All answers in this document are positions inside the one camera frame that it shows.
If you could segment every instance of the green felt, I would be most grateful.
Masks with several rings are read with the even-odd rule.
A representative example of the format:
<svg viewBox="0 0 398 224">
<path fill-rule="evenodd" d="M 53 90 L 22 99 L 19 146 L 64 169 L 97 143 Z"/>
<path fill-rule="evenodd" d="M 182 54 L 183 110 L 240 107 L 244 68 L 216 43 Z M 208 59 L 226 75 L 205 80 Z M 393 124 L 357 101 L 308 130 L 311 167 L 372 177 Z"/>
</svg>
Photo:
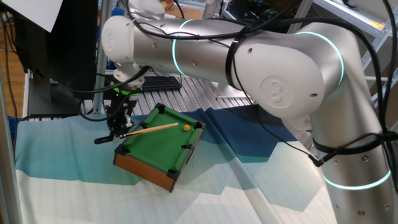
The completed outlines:
<svg viewBox="0 0 398 224">
<path fill-rule="evenodd" d="M 193 143 L 195 143 L 195 141 L 197 140 L 197 137 L 200 134 L 200 130 L 201 129 L 196 129 L 195 132 L 192 134 L 191 138 L 188 141 L 189 145 L 192 145 Z"/>
<path fill-rule="evenodd" d="M 159 109 L 154 109 L 154 111 L 147 117 L 145 123 L 150 123 L 159 114 Z"/>
<path fill-rule="evenodd" d="M 182 151 L 180 157 L 177 159 L 174 168 L 175 170 L 179 170 L 179 168 L 181 167 L 182 163 L 184 162 L 184 159 L 186 158 L 186 156 L 188 155 L 189 149 L 185 149 L 184 151 Z"/>
<path fill-rule="evenodd" d="M 187 116 L 184 116 L 184 115 L 180 114 L 179 112 L 171 110 L 170 108 L 164 108 L 164 111 L 165 111 L 165 113 L 168 113 L 169 115 L 181 117 L 186 122 L 188 122 L 188 124 L 194 124 L 194 123 L 196 124 L 194 119 L 191 119 L 191 118 L 189 118 Z"/>
<path fill-rule="evenodd" d="M 183 159 L 188 154 L 188 149 L 182 150 L 182 146 L 190 147 L 190 140 L 193 135 L 197 138 L 197 131 L 194 126 L 197 121 L 188 118 L 180 113 L 165 109 L 164 114 L 150 115 L 150 120 L 145 121 L 146 128 L 152 128 L 165 124 L 178 123 L 178 126 L 155 131 L 153 133 L 133 136 L 127 140 L 125 147 L 130 150 L 130 155 L 155 166 L 164 171 L 180 169 Z M 184 125 L 188 124 L 190 129 L 184 131 Z"/>
</svg>

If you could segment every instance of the computer monitor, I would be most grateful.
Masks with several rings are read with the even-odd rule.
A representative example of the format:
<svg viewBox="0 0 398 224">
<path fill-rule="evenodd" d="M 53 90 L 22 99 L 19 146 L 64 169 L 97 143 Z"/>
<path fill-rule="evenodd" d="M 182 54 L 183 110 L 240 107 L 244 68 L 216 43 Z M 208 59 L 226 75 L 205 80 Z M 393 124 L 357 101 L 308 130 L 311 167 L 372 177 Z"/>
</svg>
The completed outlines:
<svg viewBox="0 0 398 224">
<path fill-rule="evenodd" d="M 29 69 L 28 115 L 78 114 L 78 101 L 66 87 L 92 90 L 96 76 L 98 0 L 63 0 L 51 33 L 17 12 L 16 50 L 25 72 Z"/>
</svg>

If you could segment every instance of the orange ball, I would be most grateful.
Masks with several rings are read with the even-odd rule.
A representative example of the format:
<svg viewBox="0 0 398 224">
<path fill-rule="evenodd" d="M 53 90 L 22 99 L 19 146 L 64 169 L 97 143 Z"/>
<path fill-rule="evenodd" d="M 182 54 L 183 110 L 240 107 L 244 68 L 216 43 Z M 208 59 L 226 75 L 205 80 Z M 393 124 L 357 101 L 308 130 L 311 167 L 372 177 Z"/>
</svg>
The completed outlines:
<svg viewBox="0 0 398 224">
<path fill-rule="evenodd" d="M 189 127 L 189 125 L 184 125 L 184 131 L 189 131 L 189 129 L 190 129 L 190 127 Z"/>
</svg>

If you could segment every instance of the white paper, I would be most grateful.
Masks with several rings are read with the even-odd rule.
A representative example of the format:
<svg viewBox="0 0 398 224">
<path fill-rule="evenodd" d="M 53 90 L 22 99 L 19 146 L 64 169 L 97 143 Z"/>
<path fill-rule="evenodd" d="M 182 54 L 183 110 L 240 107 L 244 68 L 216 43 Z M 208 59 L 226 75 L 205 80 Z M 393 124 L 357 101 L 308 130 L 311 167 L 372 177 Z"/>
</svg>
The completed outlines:
<svg viewBox="0 0 398 224">
<path fill-rule="evenodd" d="M 62 0 L 2 0 L 32 22 L 51 32 L 57 20 Z"/>
</svg>

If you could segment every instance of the number 3 logo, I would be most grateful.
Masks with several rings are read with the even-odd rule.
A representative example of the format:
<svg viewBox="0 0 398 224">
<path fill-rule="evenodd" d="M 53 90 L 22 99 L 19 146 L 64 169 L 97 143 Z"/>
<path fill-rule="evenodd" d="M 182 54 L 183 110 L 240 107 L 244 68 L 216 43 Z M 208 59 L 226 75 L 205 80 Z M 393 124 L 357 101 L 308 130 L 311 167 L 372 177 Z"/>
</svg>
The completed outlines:
<svg viewBox="0 0 398 224">
<path fill-rule="evenodd" d="M 271 101 L 273 103 L 279 103 L 282 101 L 282 85 L 277 81 L 271 81 Z"/>
</svg>

